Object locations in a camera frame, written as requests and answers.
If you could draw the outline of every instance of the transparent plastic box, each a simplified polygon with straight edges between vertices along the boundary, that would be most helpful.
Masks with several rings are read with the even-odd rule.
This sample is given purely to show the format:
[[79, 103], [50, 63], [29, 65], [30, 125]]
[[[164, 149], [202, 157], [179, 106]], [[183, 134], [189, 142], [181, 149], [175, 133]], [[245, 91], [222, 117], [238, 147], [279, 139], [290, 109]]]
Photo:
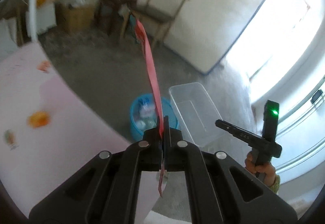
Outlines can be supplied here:
[[204, 147], [225, 134], [215, 125], [222, 117], [203, 85], [175, 85], [169, 88], [169, 94], [184, 140]]

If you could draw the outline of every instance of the blue bucket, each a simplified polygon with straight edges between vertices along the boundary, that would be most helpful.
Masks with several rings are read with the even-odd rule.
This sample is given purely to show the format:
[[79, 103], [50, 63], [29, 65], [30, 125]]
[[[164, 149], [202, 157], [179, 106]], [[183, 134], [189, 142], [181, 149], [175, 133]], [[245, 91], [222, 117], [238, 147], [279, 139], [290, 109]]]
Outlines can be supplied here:
[[[138, 127], [135, 124], [134, 116], [139, 114], [139, 100], [140, 99], [146, 99], [148, 98], [150, 102], [154, 102], [153, 95], [152, 94], [145, 94], [142, 96], [139, 96], [135, 101], [133, 101], [130, 109], [130, 120], [131, 120], [131, 135], [136, 141], [140, 141], [143, 138], [143, 132], [138, 129]], [[172, 106], [170, 105], [170, 102], [162, 97], [161, 98], [161, 104], [162, 104], [162, 115], [168, 116], [169, 126], [174, 129], [178, 129], [179, 124], [178, 120], [173, 112]]]

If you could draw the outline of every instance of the wooden chair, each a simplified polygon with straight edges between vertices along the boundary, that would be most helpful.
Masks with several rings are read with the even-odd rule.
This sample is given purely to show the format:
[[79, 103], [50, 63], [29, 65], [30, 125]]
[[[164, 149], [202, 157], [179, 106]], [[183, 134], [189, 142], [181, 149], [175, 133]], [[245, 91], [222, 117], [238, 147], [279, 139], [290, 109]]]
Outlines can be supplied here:
[[[168, 32], [169, 32], [173, 22], [175, 21], [175, 18], [177, 17], [181, 8], [183, 7], [185, 1], [186, 0], [181, 1], [181, 3], [178, 6], [178, 8], [176, 9], [176, 12], [174, 13], [174, 15], [166, 14], [166, 13], [162, 12], [161, 10], [158, 10], [157, 8], [150, 6], [150, 0], [147, 0], [145, 5], [136, 5], [132, 8], [130, 8], [130, 12], [124, 15], [124, 22], [123, 22], [123, 25], [121, 28], [120, 40], [125, 35], [126, 27], [128, 25], [130, 15], [132, 13], [139, 20], [141, 18], [147, 18], [147, 19], [155, 22], [158, 25], [155, 35], [153, 36], [152, 44], [151, 44], [151, 48], [154, 48], [155, 45], [157, 44], [157, 41], [161, 40], [163, 42], [165, 40], [165, 38], [167, 37]], [[165, 32], [164, 32], [162, 38], [160, 38], [160, 36], [162, 35], [161, 31], [163, 28], [165, 28]]]

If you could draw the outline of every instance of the yellow-green sleeve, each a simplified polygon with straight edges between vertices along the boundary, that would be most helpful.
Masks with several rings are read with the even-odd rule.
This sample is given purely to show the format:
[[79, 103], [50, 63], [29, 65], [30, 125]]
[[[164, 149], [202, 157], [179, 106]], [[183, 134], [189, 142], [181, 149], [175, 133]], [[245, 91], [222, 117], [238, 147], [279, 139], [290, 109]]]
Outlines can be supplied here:
[[279, 191], [280, 188], [280, 176], [276, 175], [275, 176], [275, 181], [274, 184], [272, 186], [269, 187], [274, 193], [277, 193]]

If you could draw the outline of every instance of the wooden stool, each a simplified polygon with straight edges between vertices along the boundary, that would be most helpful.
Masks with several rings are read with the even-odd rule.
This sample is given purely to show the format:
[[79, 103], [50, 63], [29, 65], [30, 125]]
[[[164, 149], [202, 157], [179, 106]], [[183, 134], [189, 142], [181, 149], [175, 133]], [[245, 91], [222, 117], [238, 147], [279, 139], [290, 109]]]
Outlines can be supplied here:
[[[137, 0], [100, 0], [100, 5], [99, 5], [97, 12], [95, 14], [95, 18], [96, 18], [96, 23], [98, 26], [100, 23], [100, 18], [110, 17], [110, 21], [108, 23], [107, 35], [111, 34], [113, 26], [116, 23], [116, 20], [118, 18], [118, 11], [120, 10], [121, 6], [124, 4], [127, 4], [128, 6], [132, 7], [137, 4]], [[100, 15], [103, 5], [112, 8], [112, 13], [110, 16], [101, 16]]]

